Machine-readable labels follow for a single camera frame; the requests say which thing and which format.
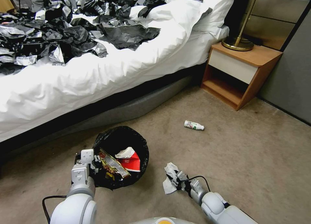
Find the white drawer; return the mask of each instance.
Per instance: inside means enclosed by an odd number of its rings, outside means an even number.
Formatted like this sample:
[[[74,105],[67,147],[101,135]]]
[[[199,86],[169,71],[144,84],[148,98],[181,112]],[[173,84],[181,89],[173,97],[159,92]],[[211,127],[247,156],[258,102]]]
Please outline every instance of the white drawer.
[[[258,67],[246,64],[213,49],[209,65],[249,84]]]

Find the nightstand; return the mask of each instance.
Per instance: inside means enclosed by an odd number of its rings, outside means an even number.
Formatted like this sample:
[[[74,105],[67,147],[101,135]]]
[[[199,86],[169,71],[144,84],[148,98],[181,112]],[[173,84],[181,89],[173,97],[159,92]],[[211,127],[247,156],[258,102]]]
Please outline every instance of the nightstand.
[[[237,111],[255,97],[281,55],[264,46],[243,52],[214,44],[201,88]]]

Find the white duvet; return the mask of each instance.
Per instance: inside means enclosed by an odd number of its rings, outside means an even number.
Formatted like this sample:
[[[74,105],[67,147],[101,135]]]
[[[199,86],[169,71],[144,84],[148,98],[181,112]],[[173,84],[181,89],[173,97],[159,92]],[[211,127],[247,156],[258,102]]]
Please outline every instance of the white duvet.
[[[105,58],[87,53],[66,66],[52,66],[43,58],[15,75],[0,77],[0,142],[144,82],[137,81],[183,48],[192,27],[208,9],[193,0],[166,2],[142,21],[146,27],[160,28],[160,34],[136,51],[118,50],[101,41],[108,52]],[[133,7],[131,18],[138,20],[141,8]]]

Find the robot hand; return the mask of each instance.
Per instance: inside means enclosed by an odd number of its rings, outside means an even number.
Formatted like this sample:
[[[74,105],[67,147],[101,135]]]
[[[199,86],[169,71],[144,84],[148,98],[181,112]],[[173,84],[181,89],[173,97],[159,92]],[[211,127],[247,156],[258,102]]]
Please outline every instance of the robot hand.
[[[71,170],[72,185],[67,198],[54,209],[51,224],[94,224],[96,202],[94,180],[89,176],[94,150],[82,150],[81,160]]]
[[[177,190],[188,192],[189,196],[198,203],[207,218],[215,224],[258,224],[250,216],[236,206],[230,205],[218,193],[205,191],[196,176],[191,179],[183,171],[176,172],[175,179],[168,175],[168,178],[176,186]]]

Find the brass lamp base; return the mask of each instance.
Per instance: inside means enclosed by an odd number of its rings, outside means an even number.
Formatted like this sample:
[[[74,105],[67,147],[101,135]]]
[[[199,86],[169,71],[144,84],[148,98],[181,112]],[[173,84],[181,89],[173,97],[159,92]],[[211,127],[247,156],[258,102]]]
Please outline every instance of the brass lamp base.
[[[248,39],[241,38],[240,42],[237,46],[235,46],[237,37],[227,37],[222,40],[221,44],[229,49],[236,50],[236,51],[250,51],[253,49],[254,44],[249,41]]]

